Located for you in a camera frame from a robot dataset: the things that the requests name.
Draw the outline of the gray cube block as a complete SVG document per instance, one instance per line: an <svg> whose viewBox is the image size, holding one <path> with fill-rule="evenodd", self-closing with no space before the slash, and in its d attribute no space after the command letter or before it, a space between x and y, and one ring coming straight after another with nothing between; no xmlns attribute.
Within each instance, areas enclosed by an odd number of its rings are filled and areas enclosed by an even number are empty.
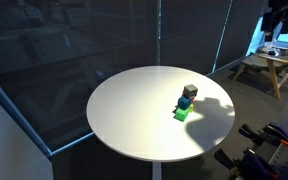
<svg viewBox="0 0 288 180"><path fill-rule="evenodd" d="M183 96L186 98L193 98L197 95L198 88L193 84L186 85L183 90Z"/></svg>

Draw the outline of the blue cube block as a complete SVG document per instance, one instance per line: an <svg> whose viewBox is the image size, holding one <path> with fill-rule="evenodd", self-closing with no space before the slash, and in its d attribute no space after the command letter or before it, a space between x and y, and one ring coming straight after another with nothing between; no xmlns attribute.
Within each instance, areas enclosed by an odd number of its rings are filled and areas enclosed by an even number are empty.
<svg viewBox="0 0 288 180"><path fill-rule="evenodd" d="M191 104L191 100L189 98L186 98L185 96L181 96L178 99L178 103L177 106L182 109L182 110L186 110Z"/></svg>

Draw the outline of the green cube block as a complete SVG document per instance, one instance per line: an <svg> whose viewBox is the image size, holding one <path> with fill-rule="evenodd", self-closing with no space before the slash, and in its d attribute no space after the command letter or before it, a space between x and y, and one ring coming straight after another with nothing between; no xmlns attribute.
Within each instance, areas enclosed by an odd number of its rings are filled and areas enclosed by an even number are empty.
<svg viewBox="0 0 288 180"><path fill-rule="evenodd" d="M180 120L180 121L184 122L186 117L187 117L187 115L188 115L188 112L189 112L188 109L183 110L181 108L177 108L176 111L175 111L175 118L177 120Z"/></svg>

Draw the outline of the yellow-green cube block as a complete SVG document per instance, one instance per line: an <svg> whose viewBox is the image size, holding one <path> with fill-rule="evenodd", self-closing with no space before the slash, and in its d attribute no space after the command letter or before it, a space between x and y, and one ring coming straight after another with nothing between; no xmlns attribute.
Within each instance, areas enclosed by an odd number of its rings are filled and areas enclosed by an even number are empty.
<svg viewBox="0 0 288 180"><path fill-rule="evenodd" d="M189 112L193 112L194 111L194 104L191 103L189 108L188 108Z"/></svg>

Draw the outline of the round white table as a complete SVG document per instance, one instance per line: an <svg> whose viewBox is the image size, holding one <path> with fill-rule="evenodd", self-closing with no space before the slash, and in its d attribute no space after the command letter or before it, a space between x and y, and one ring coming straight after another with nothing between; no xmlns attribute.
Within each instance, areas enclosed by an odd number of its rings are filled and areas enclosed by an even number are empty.
<svg viewBox="0 0 288 180"><path fill-rule="evenodd" d="M194 110L175 118L186 85L198 88ZM152 180L162 180L161 164L198 157L231 131L235 111L227 92L208 77L170 66L146 66L118 73L101 83L87 103L95 135L127 157L148 161Z"/></svg>

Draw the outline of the black blue spring clamp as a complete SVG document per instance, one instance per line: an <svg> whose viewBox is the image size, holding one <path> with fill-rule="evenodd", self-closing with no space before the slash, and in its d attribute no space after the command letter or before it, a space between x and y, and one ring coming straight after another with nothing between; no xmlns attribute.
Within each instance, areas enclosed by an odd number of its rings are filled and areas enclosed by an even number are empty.
<svg viewBox="0 0 288 180"><path fill-rule="evenodd" d="M279 173L251 149L244 152L242 159L231 160L219 149L214 158L229 170L227 180L279 180Z"/></svg>

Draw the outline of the wooden lounge chair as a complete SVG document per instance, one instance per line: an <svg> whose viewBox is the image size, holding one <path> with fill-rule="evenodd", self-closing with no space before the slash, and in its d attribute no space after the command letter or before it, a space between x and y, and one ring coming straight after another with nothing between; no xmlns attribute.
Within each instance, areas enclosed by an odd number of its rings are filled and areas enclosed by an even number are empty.
<svg viewBox="0 0 288 180"><path fill-rule="evenodd" d="M288 48L274 46L274 49L279 49L280 56L272 56L263 53L254 53L246 56L240 63L238 71L233 77L235 81L243 72L254 72L259 75L262 71L269 73L268 78L272 82L274 89L274 97L281 98L280 88L288 83Z"/></svg>

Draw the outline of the black orange-tipped clamp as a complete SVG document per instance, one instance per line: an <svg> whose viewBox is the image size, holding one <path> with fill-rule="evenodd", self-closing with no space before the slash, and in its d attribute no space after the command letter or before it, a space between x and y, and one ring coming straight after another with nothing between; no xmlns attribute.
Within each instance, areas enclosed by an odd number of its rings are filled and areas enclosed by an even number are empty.
<svg viewBox="0 0 288 180"><path fill-rule="evenodd" d="M239 129L239 133L257 145L261 145L268 137L270 137L288 147L288 134L279 124L273 122L266 125L262 132L258 133L253 131L247 124L243 124Z"/></svg>

